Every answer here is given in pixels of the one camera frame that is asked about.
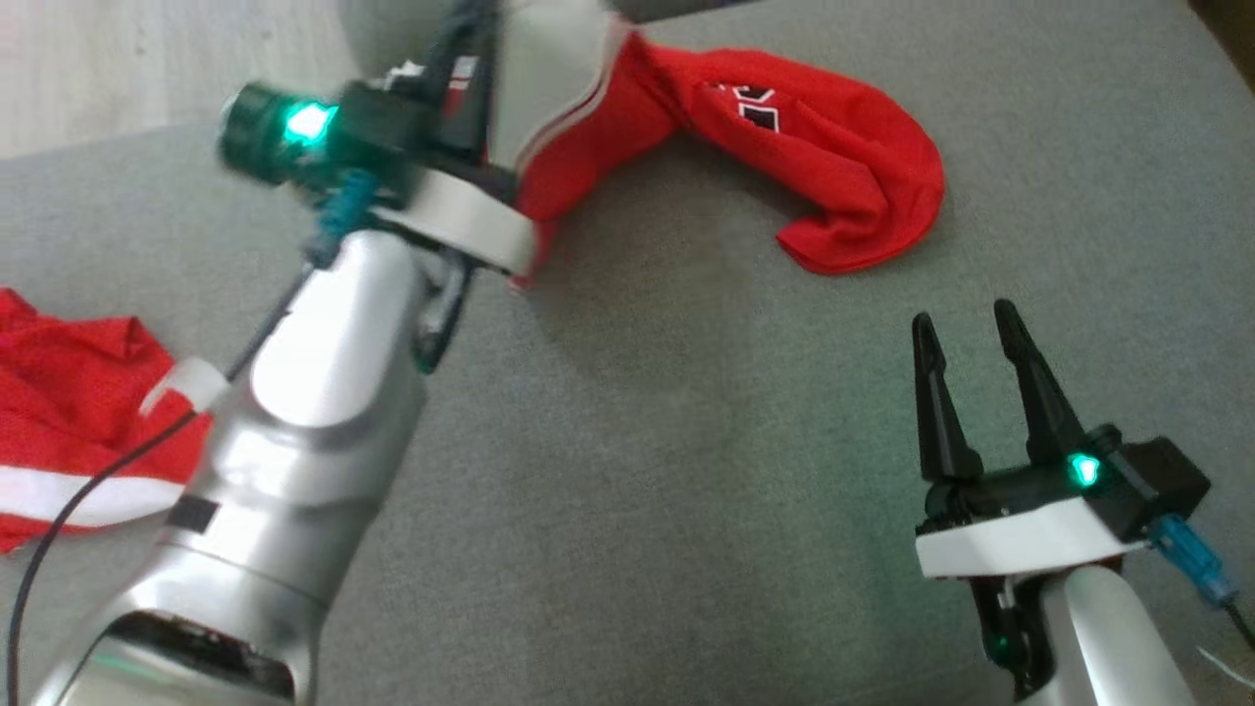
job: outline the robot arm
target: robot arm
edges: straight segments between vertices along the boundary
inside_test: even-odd
[[[251,84],[228,108],[223,162],[320,209],[312,273],[216,409],[144,564],[34,703],[314,702],[323,623],[418,424],[423,375],[473,273],[531,267],[518,174],[582,118],[626,36],[597,0],[502,3],[464,0],[417,75],[350,83],[334,104]],[[924,573],[970,584],[985,651],[1025,703],[1192,703],[1136,594],[1093,562],[1188,517],[1206,479],[1167,440],[1086,435],[1014,306],[996,315],[1030,435],[1028,465],[990,474],[932,324],[915,321]]]
[[[334,104],[240,92],[222,159],[319,208],[311,273],[218,403],[144,564],[34,703],[314,702],[324,619],[400,468],[423,376],[474,271],[532,266],[518,173],[604,83],[626,31],[595,1],[466,0],[418,75],[350,83]]]
[[[994,306],[1028,421],[1029,464],[985,473],[968,446],[927,313],[916,316],[922,475],[920,568],[971,587],[986,656],[1034,706],[1195,701],[1133,589],[1099,562],[1146,547],[1188,518],[1211,484],[1167,439],[1126,444],[1112,425],[1086,434],[1010,301]]]

